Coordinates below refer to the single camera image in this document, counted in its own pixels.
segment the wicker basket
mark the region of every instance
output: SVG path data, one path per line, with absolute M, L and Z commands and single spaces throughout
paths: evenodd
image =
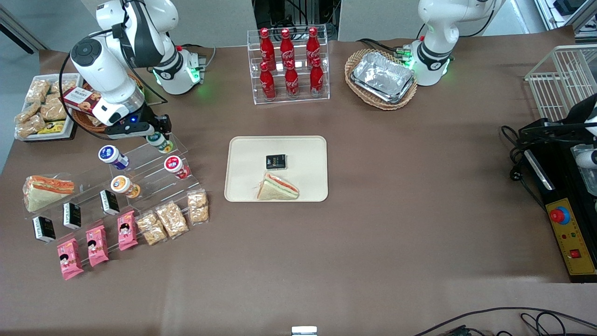
M 145 94 L 145 91 L 143 90 L 143 85 L 141 84 L 141 81 L 139 79 L 137 79 L 137 77 L 135 77 L 134 75 L 128 74 L 129 77 L 131 77 L 135 83 L 137 83 L 137 86 L 141 89 L 141 91 L 143 92 L 143 94 Z M 88 91 L 93 91 L 93 88 L 87 84 L 87 82 L 85 82 L 83 84 L 83 88 L 88 90 Z M 95 132 L 95 133 L 103 133 L 106 130 L 106 125 L 101 124 L 99 126 L 94 126 L 93 123 L 91 122 L 91 120 L 89 120 L 89 118 L 87 117 L 88 114 L 85 112 L 81 112 L 81 111 L 77 111 L 75 109 L 72 110 L 73 113 L 73 119 L 75 119 L 75 121 L 81 125 L 81 127 L 85 127 L 87 130 Z
M 406 94 L 404 94 L 404 97 L 402 97 L 402 99 L 400 100 L 400 102 L 398 104 L 388 104 L 388 103 L 384 102 L 381 98 L 375 96 L 374 94 L 370 93 L 369 91 L 365 90 L 364 88 L 356 85 L 355 83 L 353 83 L 353 81 L 350 80 L 350 73 L 356 68 L 356 66 L 359 64 L 359 62 L 363 58 L 363 56 L 367 53 L 372 53 L 374 51 L 381 53 L 387 59 L 389 59 L 393 62 L 402 63 L 400 60 L 398 60 L 394 56 L 386 53 L 385 51 L 379 51 L 379 50 L 374 50 L 374 49 L 359 50 L 359 51 L 355 52 L 354 54 L 352 54 L 352 56 L 350 56 L 348 58 L 348 61 L 346 61 L 346 64 L 344 65 L 344 79 L 346 80 L 346 84 L 348 84 L 350 89 L 352 89 L 352 91 L 354 91 L 357 96 L 359 96 L 365 103 L 367 103 L 371 106 L 375 106 L 376 108 L 382 109 L 384 111 L 393 111 L 393 110 L 399 109 L 399 108 L 403 107 L 404 105 L 406 105 L 409 102 L 409 100 L 411 100 L 413 98 L 415 92 L 417 92 L 417 80 L 416 79 L 415 79 L 415 82 L 408 89 Z

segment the yogurt bottle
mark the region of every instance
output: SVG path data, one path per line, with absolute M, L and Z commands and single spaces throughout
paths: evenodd
M 152 135 L 145 137 L 147 143 L 154 146 L 162 154 L 169 153 L 174 150 L 174 143 L 166 140 L 166 137 L 160 132 L 154 132 Z
M 123 194 L 128 198 L 135 198 L 141 194 L 139 185 L 132 183 L 130 178 L 123 175 L 113 178 L 110 187 L 115 193 Z
M 102 147 L 100 152 L 97 153 L 97 157 L 100 158 L 101 161 L 113 165 L 114 168 L 118 170 L 128 167 L 128 157 L 121 154 L 118 148 L 112 145 L 106 145 Z
M 176 155 L 169 156 L 166 161 L 164 161 L 164 169 L 167 172 L 175 174 L 179 179 L 185 179 L 190 175 L 189 166 L 185 165 L 183 160 Z

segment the white wire rack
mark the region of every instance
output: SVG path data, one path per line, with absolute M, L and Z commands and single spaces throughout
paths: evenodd
M 572 106 L 597 92 L 597 44 L 555 47 L 526 76 L 542 118 L 565 118 Z

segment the red button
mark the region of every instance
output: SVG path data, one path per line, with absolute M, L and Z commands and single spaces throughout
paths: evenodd
M 554 209 L 549 212 L 549 217 L 556 223 L 563 222 L 566 219 L 564 211 L 560 209 Z

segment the pink snack package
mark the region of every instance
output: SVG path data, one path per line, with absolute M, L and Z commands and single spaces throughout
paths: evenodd
M 124 251 L 137 243 L 137 230 L 135 227 L 134 211 L 129 211 L 118 217 L 118 248 Z
M 92 228 L 85 235 L 87 236 L 87 252 L 89 253 L 89 263 L 91 266 L 94 267 L 102 261 L 110 260 L 108 258 L 106 229 L 104 225 Z
M 65 280 L 83 272 L 81 259 L 79 258 L 79 245 L 76 243 L 76 239 L 73 238 L 58 245 L 58 256 L 62 277 Z

